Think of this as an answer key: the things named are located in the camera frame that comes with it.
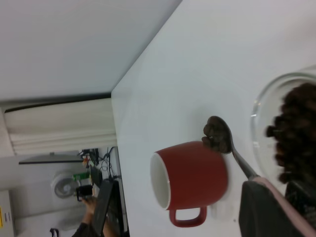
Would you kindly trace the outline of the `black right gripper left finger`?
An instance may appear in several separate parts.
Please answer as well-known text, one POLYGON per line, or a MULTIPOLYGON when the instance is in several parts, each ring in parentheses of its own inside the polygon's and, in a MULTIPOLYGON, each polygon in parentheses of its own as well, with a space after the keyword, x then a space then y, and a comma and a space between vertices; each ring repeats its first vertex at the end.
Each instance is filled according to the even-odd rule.
POLYGON ((243 237, 309 236, 309 223, 263 178, 243 183, 238 222, 243 237))

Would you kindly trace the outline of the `person's bare hand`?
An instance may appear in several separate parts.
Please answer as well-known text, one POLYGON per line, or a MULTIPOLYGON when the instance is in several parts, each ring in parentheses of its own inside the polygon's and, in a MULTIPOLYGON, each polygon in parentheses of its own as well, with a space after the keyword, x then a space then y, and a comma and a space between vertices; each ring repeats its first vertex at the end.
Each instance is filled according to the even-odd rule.
POLYGON ((87 197, 87 198, 83 198, 81 202, 83 202, 83 204, 85 205, 86 212, 93 215, 95 212, 96 204, 97 204, 97 198, 87 197))

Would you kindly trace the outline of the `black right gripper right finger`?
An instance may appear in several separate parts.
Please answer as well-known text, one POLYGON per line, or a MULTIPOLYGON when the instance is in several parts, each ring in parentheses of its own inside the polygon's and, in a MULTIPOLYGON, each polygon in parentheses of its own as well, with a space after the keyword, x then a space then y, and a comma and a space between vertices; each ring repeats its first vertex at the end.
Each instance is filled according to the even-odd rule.
POLYGON ((301 181, 291 181, 286 186, 285 198, 309 222, 316 225, 316 189, 301 181))

